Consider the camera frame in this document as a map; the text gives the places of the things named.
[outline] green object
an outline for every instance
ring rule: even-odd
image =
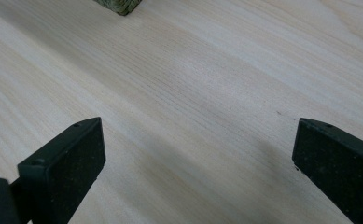
[[[141,0],[94,0],[103,7],[109,8],[117,12],[121,16],[131,13]]]

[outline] bolt hole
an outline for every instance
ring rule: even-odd
[[[39,166],[39,165],[44,165],[44,164],[45,164],[44,159],[36,159],[36,160],[32,161],[32,165]]]

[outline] light wood surface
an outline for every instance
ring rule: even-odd
[[[97,116],[71,223],[351,223],[291,154],[300,117],[363,139],[363,0],[0,0],[0,176]]]

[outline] black metal part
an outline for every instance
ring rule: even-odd
[[[300,119],[292,160],[355,224],[363,224],[363,141]]]
[[[0,179],[0,223],[68,223],[104,164],[101,119],[70,126],[18,165],[11,186]]]

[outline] wood grain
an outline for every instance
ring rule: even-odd
[[[300,117],[363,139],[363,0],[0,0],[0,176],[96,116],[71,223],[350,223],[291,153]]]

